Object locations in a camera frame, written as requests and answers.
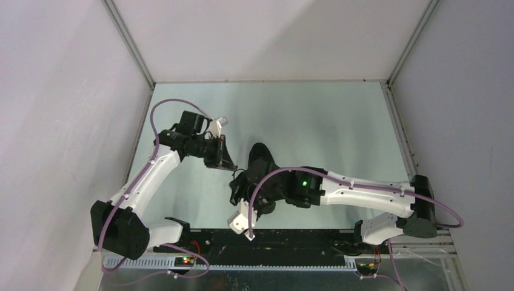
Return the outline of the black shoe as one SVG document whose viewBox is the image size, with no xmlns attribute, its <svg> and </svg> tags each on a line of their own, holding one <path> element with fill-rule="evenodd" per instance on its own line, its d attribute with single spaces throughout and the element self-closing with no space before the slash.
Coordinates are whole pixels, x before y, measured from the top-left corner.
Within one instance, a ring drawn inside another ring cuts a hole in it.
<svg viewBox="0 0 514 291">
<path fill-rule="evenodd" d="M 247 170 L 243 173 L 245 180 L 251 184 L 259 183 L 269 173 L 278 170 L 269 148 L 261 142 L 255 143 L 249 152 Z"/>
</svg>

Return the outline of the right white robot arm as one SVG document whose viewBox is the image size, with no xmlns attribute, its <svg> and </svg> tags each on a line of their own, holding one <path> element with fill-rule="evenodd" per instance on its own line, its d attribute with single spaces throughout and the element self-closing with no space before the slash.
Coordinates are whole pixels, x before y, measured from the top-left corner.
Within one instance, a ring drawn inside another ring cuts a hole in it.
<svg viewBox="0 0 514 291">
<path fill-rule="evenodd" d="M 257 220 L 273 212 L 280 200 L 303 209 L 345 205 L 381 211 L 355 223 L 352 244 L 359 253 L 369 253 L 399 235 L 437 236 L 432 188 L 428 177 L 422 175 L 407 182 L 377 182 L 315 167 L 280 168 L 265 162 L 242 172 L 229 186 L 230 202 L 237 209 L 227 224 L 250 241 Z"/>
</svg>

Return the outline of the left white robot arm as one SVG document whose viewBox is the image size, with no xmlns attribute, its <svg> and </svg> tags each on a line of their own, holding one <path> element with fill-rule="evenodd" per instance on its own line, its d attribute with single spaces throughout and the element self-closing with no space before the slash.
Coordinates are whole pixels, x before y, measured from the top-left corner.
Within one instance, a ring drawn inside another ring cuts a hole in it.
<svg viewBox="0 0 514 291">
<path fill-rule="evenodd" d="M 227 123 L 226 117 L 210 119 L 184 111 L 178 123 L 158 133 L 149 160 L 136 176 L 107 202 L 92 205 L 95 245 L 131 260 L 164 244 L 176 252 L 187 251 L 192 244 L 188 223 L 172 217 L 150 223 L 144 221 L 144 212 L 166 177 L 186 157 L 202 159 L 208 169 L 237 169 L 221 132 Z"/>
</svg>

